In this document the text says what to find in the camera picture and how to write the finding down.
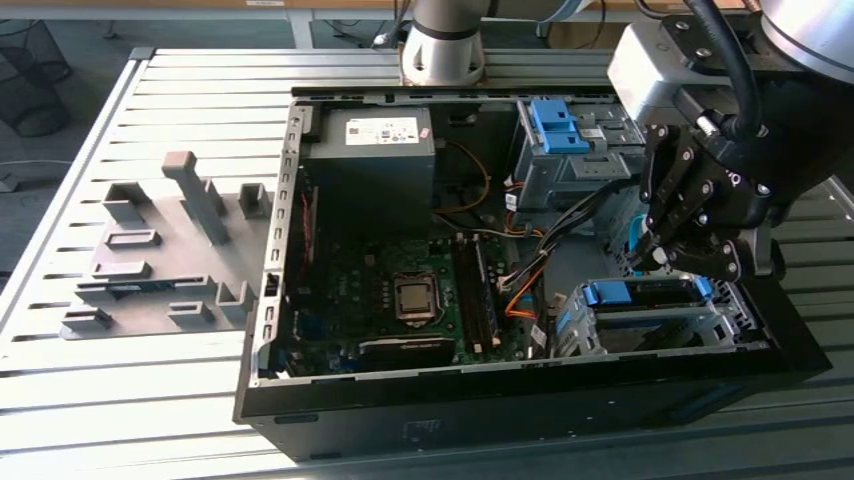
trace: floor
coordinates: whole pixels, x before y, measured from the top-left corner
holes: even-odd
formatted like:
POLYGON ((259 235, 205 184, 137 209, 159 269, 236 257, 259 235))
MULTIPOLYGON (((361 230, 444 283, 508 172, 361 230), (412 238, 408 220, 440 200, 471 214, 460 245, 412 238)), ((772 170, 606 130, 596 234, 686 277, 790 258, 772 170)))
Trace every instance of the floor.
MULTIPOLYGON (((363 21, 341 30, 339 38, 331 25, 315 22, 317 48, 359 48, 369 43, 380 27, 379 21, 363 21)), ((21 161, 70 161, 85 140, 92 122, 113 86, 131 50, 135 47, 163 48, 293 48, 289 25, 276 21, 123 21, 116 23, 117 37, 101 38, 106 23, 94 21, 48 22, 53 37, 74 74, 57 85, 72 123, 58 133, 22 139, 0 124, 0 176, 5 173, 20 181, 14 193, 0 194, 0 289, 24 251, 32 232, 62 179, 65 166, 56 163, 9 164, 21 161)), ((543 48, 533 26, 492 23, 483 28, 487 48, 543 48)))

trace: wire bundle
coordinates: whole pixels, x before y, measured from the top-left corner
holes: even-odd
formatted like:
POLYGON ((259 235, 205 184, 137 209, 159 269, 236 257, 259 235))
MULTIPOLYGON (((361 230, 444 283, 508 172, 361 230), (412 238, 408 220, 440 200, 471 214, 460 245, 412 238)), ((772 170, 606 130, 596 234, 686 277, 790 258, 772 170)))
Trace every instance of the wire bundle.
MULTIPOLYGON (((602 205, 614 193, 619 192, 632 185, 636 185, 636 183, 636 176, 607 183, 599 190, 587 195, 575 205, 572 205, 572 207, 570 207, 566 212, 563 212, 551 228, 548 228, 540 238, 535 250, 536 254, 531 261, 519 270, 512 272, 500 280, 501 286, 512 285, 519 282, 519 280, 528 272, 533 272, 532 274, 529 274, 525 283, 521 285, 521 288, 516 291, 516 294, 509 300, 509 303, 504 308, 504 315, 507 315, 508 317, 523 317, 531 319, 537 318, 535 312, 517 310, 516 304, 519 303, 519 299, 521 298, 524 292, 531 289, 531 286, 535 284, 537 278, 543 275, 550 255, 558 247, 560 238, 571 233, 574 229, 576 229, 594 217, 594 215, 602 208, 602 205)), ((542 305, 544 299, 540 298, 537 300, 542 305)))

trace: aluminum table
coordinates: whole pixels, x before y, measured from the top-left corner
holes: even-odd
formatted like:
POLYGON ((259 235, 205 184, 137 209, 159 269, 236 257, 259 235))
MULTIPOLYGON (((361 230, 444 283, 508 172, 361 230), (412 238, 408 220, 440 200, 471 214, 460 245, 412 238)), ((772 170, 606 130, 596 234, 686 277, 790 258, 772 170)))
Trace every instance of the aluminum table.
MULTIPOLYGON (((487 75, 499 85, 606 84, 608 60, 491 51, 487 75)), ((57 337, 109 183, 161 178, 163 154, 192 150, 220 192, 245 178, 272 184, 291 88, 396 83, 392 53, 135 52, 0 297, 0 477, 854 478, 854 204, 834 180, 776 231, 784 287, 834 369, 684 428, 296 465, 231 421, 241 332, 57 337)))

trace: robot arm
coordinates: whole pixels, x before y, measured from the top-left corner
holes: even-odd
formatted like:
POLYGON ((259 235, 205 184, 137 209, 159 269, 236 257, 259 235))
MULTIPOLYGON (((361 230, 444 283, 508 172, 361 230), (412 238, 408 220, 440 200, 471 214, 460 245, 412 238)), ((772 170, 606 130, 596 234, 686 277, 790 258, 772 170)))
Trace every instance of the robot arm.
POLYGON ((632 266, 779 278, 770 229, 852 153, 854 1, 764 0, 728 21, 711 0, 686 5, 630 26, 608 69, 648 130, 632 266))
POLYGON ((412 85, 472 85, 483 77, 483 17, 554 21, 592 0, 420 0, 412 13, 400 65, 412 85))

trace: yellow wire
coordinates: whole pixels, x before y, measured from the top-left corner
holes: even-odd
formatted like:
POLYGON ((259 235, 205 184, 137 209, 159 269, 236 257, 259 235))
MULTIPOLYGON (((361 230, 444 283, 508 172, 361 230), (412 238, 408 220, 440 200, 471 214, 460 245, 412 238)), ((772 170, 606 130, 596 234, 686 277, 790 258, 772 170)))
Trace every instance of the yellow wire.
MULTIPOLYGON (((504 220, 504 231, 507 233, 512 233, 513 235, 523 235, 524 234, 524 230, 513 230, 512 228, 509 228, 509 217, 512 215, 512 212, 507 212, 507 218, 504 220)), ((542 230, 533 229, 531 230, 531 232, 533 232, 533 236, 535 237, 543 237, 543 232, 542 230)))
POLYGON ((528 281, 524 282, 524 285, 521 286, 521 288, 516 292, 516 295, 512 297, 512 300, 509 300, 509 303, 507 304, 507 308, 504 308, 504 315, 511 315, 512 316, 513 313, 520 313, 517 310, 513 310, 513 308, 516 306, 516 302, 521 298, 521 295, 524 295, 525 290, 533 284, 533 280, 536 280, 536 277, 539 277, 540 274, 543 273, 543 270, 546 269, 546 263, 548 263, 548 259, 546 259, 546 262, 543 262, 543 266, 539 267, 539 270, 536 270, 533 275, 531 275, 531 278, 528 278, 528 281))
POLYGON ((475 162, 477 168, 480 169, 480 173, 483 174, 483 192, 480 192, 480 196, 473 202, 459 207, 440 208, 437 210, 433 210, 433 213, 459 213, 480 205, 485 200, 485 197, 489 195, 489 174, 485 171, 485 167, 483 166, 483 162, 480 161, 480 159, 475 156, 473 153, 471 153, 471 151, 465 147, 463 147, 461 144, 456 143, 453 140, 445 140, 444 143, 459 148, 459 150, 465 154, 471 161, 475 162))

